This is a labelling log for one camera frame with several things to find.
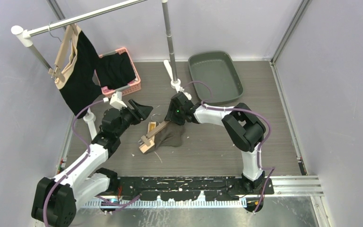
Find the grey-green plastic tub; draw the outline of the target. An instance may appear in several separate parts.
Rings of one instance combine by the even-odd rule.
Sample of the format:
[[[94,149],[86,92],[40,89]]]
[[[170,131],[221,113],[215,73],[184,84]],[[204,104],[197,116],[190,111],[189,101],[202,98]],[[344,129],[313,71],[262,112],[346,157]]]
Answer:
[[[200,100],[224,105],[238,100],[244,92],[230,55],[224,51],[195,54],[188,59],[190,76]]]

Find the pink perforated plastic basket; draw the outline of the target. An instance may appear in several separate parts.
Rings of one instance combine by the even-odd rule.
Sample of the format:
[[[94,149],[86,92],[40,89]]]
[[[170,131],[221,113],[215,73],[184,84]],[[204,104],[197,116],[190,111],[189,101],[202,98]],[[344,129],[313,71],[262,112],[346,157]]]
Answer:
[[[107,54],[101,54],[101,55],[99,55],[99,58],[102,58],[102,57],[107,56],[107,55],[115,54],[115,53],[121,54],[123,52],[126,52],[129,55],[129,58],[130,58],[130,61],[131,61],[132,66],[133,66],[133,69],[134,69],[134,72],[135,72],[136,77],[128,85],[123,86],[121,88],[117,88],[115,90],[111,90],[111,89],[108,89],[107,87],[101,87],[100,86],[100,83],[99,83],[99,80],[98,80],[98,77],[97,77],[97,73],[95,71],[95,76],[97,78],[97,81],[98,81],[99,86],[101,87],[102,94],[104,96],[106,96],[106,97],[110,97],[116,91],[121,91],[122,94],[125,96],[127,94],[131,94],[133,92],[136,92],[136,91],[141,90],[141,79],[140,79],[140,76],[139,76],[139,74],[137,72],[137,69],[136,69],[136,67],[134,65],[134,62],[132,61],[132,58],[131,58],[131,56],[130,56],[128,50],[127,50],[127,48],[122,47],[122,48],[119,48],[119,49],[117,49],[117,50],[115,50],[113,52],[110,52],[110,53],[107,53]]]

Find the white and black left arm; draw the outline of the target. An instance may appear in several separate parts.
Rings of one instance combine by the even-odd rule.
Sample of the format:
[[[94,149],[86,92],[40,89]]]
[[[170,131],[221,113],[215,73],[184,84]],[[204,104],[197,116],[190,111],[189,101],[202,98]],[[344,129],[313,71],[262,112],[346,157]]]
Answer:
[[[130,106],[109,108],[104,112],[97,135],[86,151],[68,168],[53,178],[42,178],[35,191],[31,217],[47,227],[68,227],[77,211],[93,197],[105,192],[114,195],[120,186],[118,174],[99,166],[121,144],[121,135],[132,125],[146,120],[152,106],[133,99]]]

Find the grey-brown underwear with beige waistband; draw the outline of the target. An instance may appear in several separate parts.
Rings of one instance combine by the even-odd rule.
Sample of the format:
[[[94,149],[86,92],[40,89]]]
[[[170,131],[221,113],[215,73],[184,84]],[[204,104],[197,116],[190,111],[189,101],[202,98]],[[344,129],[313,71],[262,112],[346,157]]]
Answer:
[[[163,130],[155,135],[155,145],[146,153],[154,152],[160,147],[180,147],[182,145],[182,135],[184,133],[184,125],[177,125],[173,122],[169,122]]]

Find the black clothes in basket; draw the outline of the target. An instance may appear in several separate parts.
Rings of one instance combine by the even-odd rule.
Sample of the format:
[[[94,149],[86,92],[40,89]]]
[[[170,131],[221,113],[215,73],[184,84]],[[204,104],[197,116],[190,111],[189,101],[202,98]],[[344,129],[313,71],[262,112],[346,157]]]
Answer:
[[[126,52],[98,58],[95,70],[100,86],[111,90],[128,85],[136,77]]]

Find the white and metal clothes rack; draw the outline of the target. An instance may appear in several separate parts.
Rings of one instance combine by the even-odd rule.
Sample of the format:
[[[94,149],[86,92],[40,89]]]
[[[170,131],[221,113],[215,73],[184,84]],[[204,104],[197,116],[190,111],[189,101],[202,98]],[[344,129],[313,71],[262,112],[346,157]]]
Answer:
[[[84,20],[88,20],[90,18],[94,18],[106,13],[110,13],[115,10],[119,10],[125,7],[129,7],[138,3],[143,2],[143,0],[127,0],[121,3],[117,3],[105,8],[97,9],[85,14],[81,14],[75,17],[62,19],[57,22],[49,23],[47,26],[43,26],[40,28],[32,29],[30,31],[22,28],[21,26],[13,26],[11,28],[11,32],[15,35],[18,40],[23,44],[24,47],[27,47],[37,59],[48,69],[48,70],[56,70],[56,67],[51,67],[50,64],[46,61],[46,59],[41,55],[41,53],[37,50],[34,46],[33,42],[31,41],[31,37],[40,35],[43,33],[50,33],[51,30],[55,30],[61,27],[71,26],[72,29],[76,32],[75,24],[77,22],[81,22]],[[168,75],[171,79],[171,87],[175,89],[177,92],[185,92],[185,89],[181,85],[181,81],[178,79],[177,70],[176,70],[176,60],[174,54],[174,47],[173,47],[173,39],[171,34],[171,24],[170,24],[170,17],[169,17],[169,9],[168,9],[168,1],[162,0],[162,9],[164,15],[164,23],[165,23],[165,30],[167,36],[167,44],[169,50],[170,60],[164,60],[164,66],[168,72]],[[191,95],[185,92],[185,95],[190,98]]]

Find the beige clip hanger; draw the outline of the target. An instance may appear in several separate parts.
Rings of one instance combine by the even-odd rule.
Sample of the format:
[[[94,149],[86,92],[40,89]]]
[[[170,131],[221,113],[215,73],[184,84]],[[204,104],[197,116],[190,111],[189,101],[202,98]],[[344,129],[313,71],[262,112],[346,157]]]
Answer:
[[[74,23],[67,25],[64,37],[62,39],[58,54],[54,62],[54,67],[48,69],[48,73],[54,80],[57,89],[62,89],[69,78],[69,76],[64,75],[63,70],[65,68],[65,60],[67,57],[68,49],[72,46],[72,37],[77,36],[79,32],[77,27],[78,26]]]
[[[160,114],[155,113],[151,116],[150,118],[151,121],[148,123],[147,127],[147,134],[143,135],[138,141],[139,150],[143,154],[149,151],[152,147],[154,147],[155,135],[158,134],[161,130],[163,130],[169,123],[168,121],[162,121],[161,123],[154,121],[154,117],[159,115]]]

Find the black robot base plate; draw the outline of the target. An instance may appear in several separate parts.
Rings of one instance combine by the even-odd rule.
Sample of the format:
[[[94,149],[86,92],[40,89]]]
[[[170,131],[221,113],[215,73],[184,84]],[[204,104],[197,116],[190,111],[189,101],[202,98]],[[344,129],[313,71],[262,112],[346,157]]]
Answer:
[[[258,197],[273,194],[272,181],[263,179],[253,186],[241,176],[122,176],[117,187],[101,195],[133,199],[140,195],[142,201],[195,201],[203,194],[205,201],[236,201],[245,196]]]

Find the black underwear with beige waistband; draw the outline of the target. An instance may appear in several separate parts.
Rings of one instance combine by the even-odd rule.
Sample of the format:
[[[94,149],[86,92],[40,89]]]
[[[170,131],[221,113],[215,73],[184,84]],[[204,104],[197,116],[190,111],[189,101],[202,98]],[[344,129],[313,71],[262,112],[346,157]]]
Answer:
[[[56,87],[64,101],[74,113],[82,118],[86,111],[80,111],[92,104],[102,94],[101,88],[93,81],[100,58],[83,31],[78,31],[71,39],[69,62],[62,70],[65,83],[56,81]]]

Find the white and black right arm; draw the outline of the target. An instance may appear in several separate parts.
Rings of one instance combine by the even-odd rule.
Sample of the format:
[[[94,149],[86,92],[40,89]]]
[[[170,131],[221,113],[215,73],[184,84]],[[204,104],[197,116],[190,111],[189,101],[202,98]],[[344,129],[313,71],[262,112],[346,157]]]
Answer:
[[[234,107],[194,104],[183,92],[178,92],[171,98],[165,121],[177,125],[192,122],[223,126],[242,154],[244,190],[256,194],[262,188],[265,170],[261,166],[260,147],[266,127],[246,104]]]

